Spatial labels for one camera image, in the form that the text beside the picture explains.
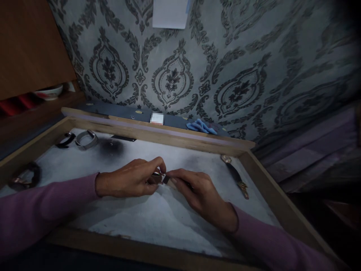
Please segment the bracelet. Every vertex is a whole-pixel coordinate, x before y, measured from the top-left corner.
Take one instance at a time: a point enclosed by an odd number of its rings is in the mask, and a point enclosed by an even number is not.
[[[80,140],[86,136],[90,136],[92,138],[91,142],[86,145],[81,145]],[[78,148],[82,151],[86,151],[87,149],[90,149],[91,147],[95,146],[97,143],[98,143],[97,135],[90,130],[86,130],[86,131],[78,134],[76,137],[76,140],[75,140],[75,145],[78,146]]]
[[[24,180],[19,177],[24,171],[30,170],[34,173],[31,181]],[[29,164],[20,167],[13,174],[13,178],[9,181],[8,186],[16,191],[25,190],[28,188],[35,187],[40,181],[40,172],[41,169],[35,162],[30,162]]]
[[[69,139],[63,143],[58,143],[55,146],[57,146],[59,149],[67,149],[69,148],[69,144],[74,140],[75,138],[75,134],[73,134],[72,132],[68,132],[66,134],[64,134],[65,137],[69,137]]]

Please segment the pink sweater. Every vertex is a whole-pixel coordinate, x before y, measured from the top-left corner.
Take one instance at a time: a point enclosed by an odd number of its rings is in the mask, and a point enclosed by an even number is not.
[[[0,262],[36,243],[73,210],[99,199],[96,176],[51,183],[0,198]],[[337,270],[326,256],[285,231],[236,206],[234,209],[239,221],[234,238],[272,270]]]

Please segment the blue rag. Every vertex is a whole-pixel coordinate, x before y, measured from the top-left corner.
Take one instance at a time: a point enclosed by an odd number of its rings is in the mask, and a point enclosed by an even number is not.
[[[208,128],[207,125],[204,124],[203,121],[197,119],[193,123],[187,123],[187,128],[189,130],[197,131],[197,132],[204,132],[206,134],[217,134],[217,132],[213,128]]]

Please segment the bowl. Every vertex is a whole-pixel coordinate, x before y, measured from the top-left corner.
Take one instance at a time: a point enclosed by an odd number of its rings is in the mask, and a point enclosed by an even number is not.
[[[43,90],[35,91],[35,95],[44,100],[55,100],[63,90],[63,85],[56,85],[53,87],[45,88]]]

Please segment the wall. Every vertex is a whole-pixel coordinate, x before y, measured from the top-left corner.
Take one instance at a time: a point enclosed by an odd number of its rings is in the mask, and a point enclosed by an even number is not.
[[[334,1],[193,0],[184,30],[153,28],[151,0],[49,4],[89,99],[265,145],[359,90],[355,27]]]

